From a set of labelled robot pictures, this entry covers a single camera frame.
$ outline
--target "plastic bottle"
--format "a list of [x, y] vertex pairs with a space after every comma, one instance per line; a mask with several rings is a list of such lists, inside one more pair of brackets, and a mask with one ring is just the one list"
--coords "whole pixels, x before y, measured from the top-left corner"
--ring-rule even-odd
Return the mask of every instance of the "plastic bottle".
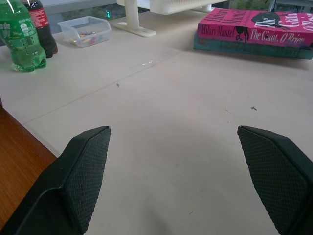
[[35, 25], [19, 0], [0, 0], [0, 37], [11, 51], [16, 70], [33, 71], [46, 66]]
[[58, 53], [58, 46], [51, 34], [49, 21], [42, 3], [37, 0], [23, 0], [22, 2], [35, 24], [39, 42], [45, 50], [46, 57], [51, 58], [53, 54]]

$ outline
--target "black mesh pad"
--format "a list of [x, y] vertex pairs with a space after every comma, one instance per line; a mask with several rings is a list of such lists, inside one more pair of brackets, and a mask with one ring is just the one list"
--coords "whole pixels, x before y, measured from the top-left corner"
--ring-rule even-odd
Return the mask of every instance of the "black mesh pad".
[[64, 186], [81, 233], [87, 231], [99, 196], [110, 133], [106, 129], [88, 141]]
[[[311, 186], [280, 145], [254, 130], [258, 129], [238, 129], [252, 182], [277, 231], [282, 235], [290, 234], [308, 206]], [[296, 148], [298, 153], [292, 141], [277, 137], [289, 148]]]

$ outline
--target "pink book cover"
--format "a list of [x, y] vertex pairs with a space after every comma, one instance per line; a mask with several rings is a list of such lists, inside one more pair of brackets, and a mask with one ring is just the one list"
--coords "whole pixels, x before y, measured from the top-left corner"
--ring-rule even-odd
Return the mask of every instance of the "pink book cover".
[[198, 37], [313, 48], [313, 14], [216, 8], [199, 22]]

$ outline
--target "green soda bottle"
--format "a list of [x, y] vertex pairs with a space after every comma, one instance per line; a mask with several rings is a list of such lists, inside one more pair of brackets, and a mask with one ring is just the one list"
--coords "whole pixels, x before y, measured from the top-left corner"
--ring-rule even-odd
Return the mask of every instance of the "green soda bottle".
[[0, 37], [11, 51], [15, 70], [31, 72], [46, 66], [35, 25], [19, 0], [0, 0]]

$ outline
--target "book spine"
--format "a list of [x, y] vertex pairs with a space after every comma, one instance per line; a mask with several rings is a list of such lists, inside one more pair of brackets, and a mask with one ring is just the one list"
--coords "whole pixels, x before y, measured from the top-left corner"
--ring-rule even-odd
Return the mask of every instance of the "book spine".
[[198, 24], [200, 38], [223, 41], [265, 44], [280, 47], [309, 47], [313, 43], [312, 33], [292, 31], [270, 31], [263, 28], [248, 28], [244, 26], [218, 25], [209, 23]]
[[195, 36], [194, 40], [194, 49], [309, 60], [313, 58], [313, 50], [310, 49], [278, 47], [262, 44], [246, 44], [240, 42], [205, 39], [197, 36]]

